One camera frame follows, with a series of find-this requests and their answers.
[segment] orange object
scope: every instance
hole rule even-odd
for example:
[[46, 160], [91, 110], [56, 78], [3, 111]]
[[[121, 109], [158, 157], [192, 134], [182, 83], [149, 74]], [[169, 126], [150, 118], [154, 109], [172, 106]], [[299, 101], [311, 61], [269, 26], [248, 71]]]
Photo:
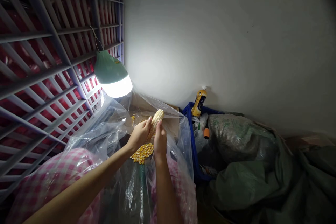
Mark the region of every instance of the orange object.
[[210, 138], [210, 131], [209, 128], [204, 129], [204, 138], [208, 140]]

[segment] hand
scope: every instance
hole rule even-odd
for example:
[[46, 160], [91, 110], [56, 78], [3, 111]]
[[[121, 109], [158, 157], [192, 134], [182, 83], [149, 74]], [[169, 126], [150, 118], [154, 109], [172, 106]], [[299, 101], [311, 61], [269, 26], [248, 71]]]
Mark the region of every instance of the hand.
[[152, 117], [143, 121], [134, 127], [134, 130], [126, 144], [133, 153], [136, 152], [141, 145], [145, 144], [148, 138], [149, 130], [151, 128]]
[[167, 133], [160, 120], [154, 137], [154, 161], [157, 163], [165, 160], [167, 160]]

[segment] corn cob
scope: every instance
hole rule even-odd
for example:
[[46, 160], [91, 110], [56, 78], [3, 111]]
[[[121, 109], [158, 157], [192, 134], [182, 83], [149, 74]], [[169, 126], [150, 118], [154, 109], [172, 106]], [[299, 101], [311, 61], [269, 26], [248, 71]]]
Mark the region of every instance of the corn cob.
[[148, 134], [148, 139], [152, 139], [152, 137], [154, 136], [155, 132], [156, 132], [156, 126], [158, 124], [158, 122], [165, 116], [165, 113], [163, 112], [162, 109], [159, 109], [153, 119], [152, 119], [152, 125], [150, 126], [150, 130], [149, 130], [149, 134]]

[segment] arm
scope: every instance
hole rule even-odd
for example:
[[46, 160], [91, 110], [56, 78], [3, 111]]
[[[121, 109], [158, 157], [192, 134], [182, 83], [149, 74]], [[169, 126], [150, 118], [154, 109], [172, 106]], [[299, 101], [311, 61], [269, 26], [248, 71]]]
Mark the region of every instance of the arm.
[[157, 222], [158, 224], [183, 224], [167, 164], [167, 136], [158, 123], [154, 138], [154, 161], [156, 170]]
[[124, 147], [58, 194], [24, 224], [76, 223], [127, 158], [146, 142], [151, 121], [152, 117], [135, 126]]

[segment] yellow corn kernel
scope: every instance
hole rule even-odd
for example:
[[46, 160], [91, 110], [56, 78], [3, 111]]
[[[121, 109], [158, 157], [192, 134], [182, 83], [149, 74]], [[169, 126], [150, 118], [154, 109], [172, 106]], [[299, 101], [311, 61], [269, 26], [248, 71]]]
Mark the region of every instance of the yellow corn kernel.
[[142, 145], [130, 158], [133, 162], [138, 162], [139, 164], [145, 163], [145, 158], [149, 158], [153, 154], [154, 146], [151, 143], [146, 143]]
[[158, 124], [158, 122], [165, 116], [165, 113], [163, 112], [162, 109], [159, 109], [153, 119], [152, 119], [152, 125], [150, 126], [150, 130], [149, 130], [149, 134], [148, 134], [148, 139], [152, 139], [152, 137], [154, 136], [155, 132], [156, 132], [156, 126]]

